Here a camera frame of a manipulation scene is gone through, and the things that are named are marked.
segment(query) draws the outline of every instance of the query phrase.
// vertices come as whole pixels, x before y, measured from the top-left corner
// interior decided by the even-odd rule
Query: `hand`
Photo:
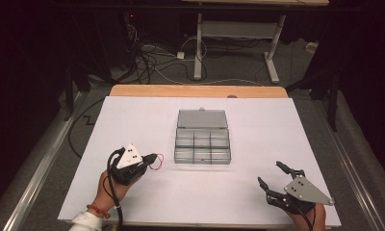
[[[316,217],[315,217],[315,224],[313,225],[314,231],[323,231],[325,230],[325,209],[322,204],[316,204]],[[289,217],[294,221],[296,228],[299,231],[309,231],[309,226],[306,223],[306,220],[301,215],[295,215],[291,214],[289,212],[286,212]],[[310,223],[313,224],[313,218],[315,216],[315,211],[312,209],[307,214],[305,214],[306,217],[310,220]]]
[[[100,175],[96,198],[92,202],[92,204],[94,204],[98,209],[103,210],[105,212],[108,212],[111,208],[115,206],[114,200],[109,196],[109,194],[112,194],[112,192],[111,192],[111,187],[109,186],[109,179],[107,177],[108,177],[108,172],[105,170]],[[132,187],[137,181],[139,181],[139,179],[133,182],[132,184],[125,186],[117,183],[115,179],[112,178],[112,184],[114,186],[115,195],[117,196],[119,201],[121,201],[124,198],[124,196],[129,191],[130,187]],[[96,211],[93,210],[92,208],[87,209],[87,212],[90,212],[99,218],[103,217],[103,215],[97,214]]]

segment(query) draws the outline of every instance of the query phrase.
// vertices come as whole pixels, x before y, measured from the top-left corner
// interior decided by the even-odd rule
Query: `white tabletop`
[[[229,126],[230,165],[183,165],[173,160],[180,109],[224,110]],[[132,142],[142,155],[162,153],[163,167],[148,170],[122,201],[124,220],[136,225],[279,228],[292,225],[268,205],[261,176],[284,192],[292,181],[275,165],[304,169],[329,195],[292,99],[107,97],[58,219],[70,221],[95,197],[110,154]],[[326,206],[326,225],[340,226]],[[117,222],[116,211],[107,222]]]

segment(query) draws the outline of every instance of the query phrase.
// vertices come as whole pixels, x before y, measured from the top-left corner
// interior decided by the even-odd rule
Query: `white sleeve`
[[[74,225],[69,231],[102,231],[102,218],[89,213],[79,213],[72,222]]]

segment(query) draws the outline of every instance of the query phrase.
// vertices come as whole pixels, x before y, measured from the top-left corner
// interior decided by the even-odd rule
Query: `white desk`
[[[232,161],[228,166],[176,165],[173,161],[179,109],[225,110]],[[78,166],[58,219],[71,221],[92,202],[109,155],[133,142],[142,155],[162,153],[163,167],[148,170],[128,192],[122,208],[128,225],[281,228],[292,225],[267,204],[261,176],[283,192],[291,180],[280,168],[303,168],[329,194],[289,98],[108,97]],[[327,226],[341,225],[326,206]],[[112,210],[108,223],[117,222]]]
[[[316,7],[327,6],[328,0],[184,0],[188,2],[205,3],[225,3],[225,4],[256,4],[256,5],[282,5],[282,6],[304,6]],[[223,21],[204,21],[202,13],[198,14],[197,20],[197,42],[194,64],[194,79],[201,79],[202,49],[201,40],[207,37],[230,37],[230,38],[252,38],[252,39],[272,39],[269,52],[264,53],[265,62],[269,71],[269,76],[274,84],[279,84],[280,80],[273,63],[273,55],[279,41],[280,33],[283,29],[286,15],[280,15],[277,23],[254,23],[254,22],[223,22]]]

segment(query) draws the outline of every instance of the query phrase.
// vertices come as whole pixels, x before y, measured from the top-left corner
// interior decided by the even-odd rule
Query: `red wire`
[[[156,168],[154,168],[154,167],[152,167],[152,166],[149,166],[150,169],[158,170],[158,169],[162,168],[162,165],[163,165],[163,161],[164,161],[164,159],[165,159],[165,156],[164,156],[163,154],[157,154],[157,157],[158,157],[159,160],[160,160],[160,164],[159,164]]]

